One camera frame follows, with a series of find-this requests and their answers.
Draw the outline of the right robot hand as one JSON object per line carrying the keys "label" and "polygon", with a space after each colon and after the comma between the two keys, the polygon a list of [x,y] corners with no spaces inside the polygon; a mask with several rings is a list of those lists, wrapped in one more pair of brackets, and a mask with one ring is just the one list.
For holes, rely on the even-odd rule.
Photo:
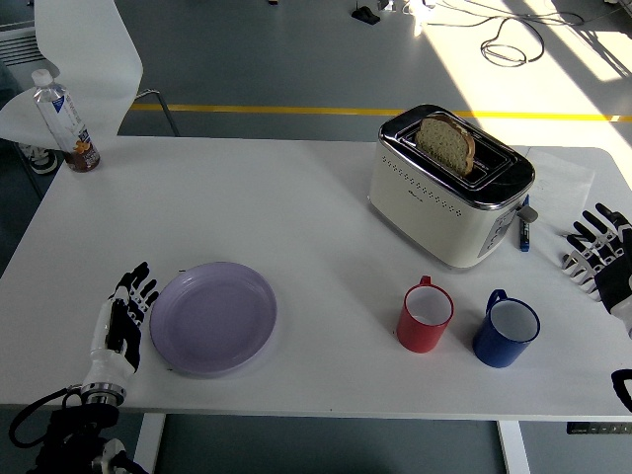
{"label": "right robot hand", "polygon": [[631,222],[598,202],[566,236],[562,270],[631,332]]}

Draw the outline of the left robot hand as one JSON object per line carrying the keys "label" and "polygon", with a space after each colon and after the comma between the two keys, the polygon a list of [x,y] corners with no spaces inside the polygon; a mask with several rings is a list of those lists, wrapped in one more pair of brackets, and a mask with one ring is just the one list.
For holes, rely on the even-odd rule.
{"label": "left robot hand", "polygon": [[99,387],[125,389],[140,364],[141,326],[158,296],[157,281],[150,277],[147,263],[140,263],[121,277],[101,307],[83,391]]}

